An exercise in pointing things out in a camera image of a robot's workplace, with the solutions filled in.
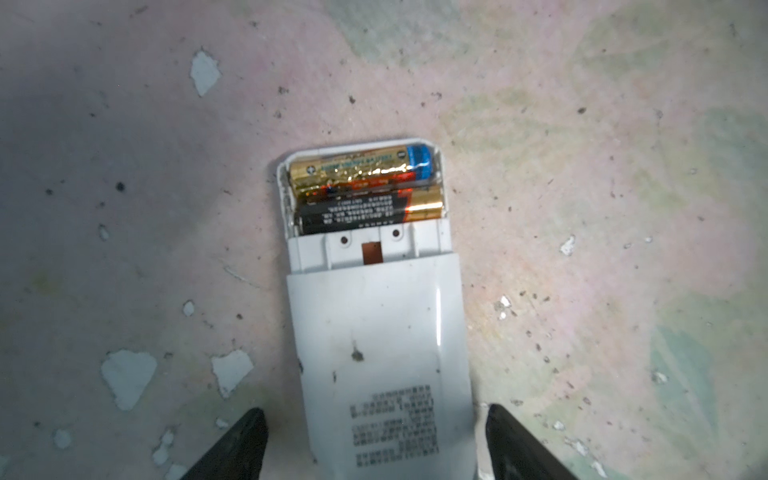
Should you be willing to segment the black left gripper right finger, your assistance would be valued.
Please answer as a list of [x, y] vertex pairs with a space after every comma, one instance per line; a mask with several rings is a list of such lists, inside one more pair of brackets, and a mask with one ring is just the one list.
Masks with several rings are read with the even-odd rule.
[[496, 480], [577, 479], [502, 405], [489, 405], [485, 435]]

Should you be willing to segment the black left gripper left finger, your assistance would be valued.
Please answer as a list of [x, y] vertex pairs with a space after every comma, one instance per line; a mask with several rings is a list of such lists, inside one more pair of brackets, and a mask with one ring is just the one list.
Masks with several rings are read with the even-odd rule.
[[258, 480], [268, 438], [264, 411], [252, 408], [181, 479]]

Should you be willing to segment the white air conditioner remote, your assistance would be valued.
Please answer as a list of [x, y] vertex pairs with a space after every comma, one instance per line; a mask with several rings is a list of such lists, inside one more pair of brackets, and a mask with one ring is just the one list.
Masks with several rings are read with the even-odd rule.
[[[293, 162], [410, 144], [432, 151], [429, 180], [310, 201], [292, 191]], [[440, 148], [422, 138], [298, 151], [278, 166], [309, 448], [323, 479], [477, 475], [462, 282], [444, 178]], [[441, 218], [299, 233], [295, 214], [306, 203], [420, 187], [441, 189]]]

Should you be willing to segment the black gold AA battery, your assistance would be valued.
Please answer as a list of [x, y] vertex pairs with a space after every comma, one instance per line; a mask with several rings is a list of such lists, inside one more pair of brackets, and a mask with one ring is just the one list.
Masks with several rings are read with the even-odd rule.
[[306, 203], [295, 214], [301, 235], [348, 231], [441, 218], [439, 187], [420, 187]]

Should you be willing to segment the gold blue AA battery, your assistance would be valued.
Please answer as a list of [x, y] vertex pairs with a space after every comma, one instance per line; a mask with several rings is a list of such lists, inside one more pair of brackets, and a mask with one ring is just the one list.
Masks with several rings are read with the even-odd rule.
[[425, 144], [378, 148], [293, 162], [292, 191], [300, 201], [429, 180], [433, 154]]

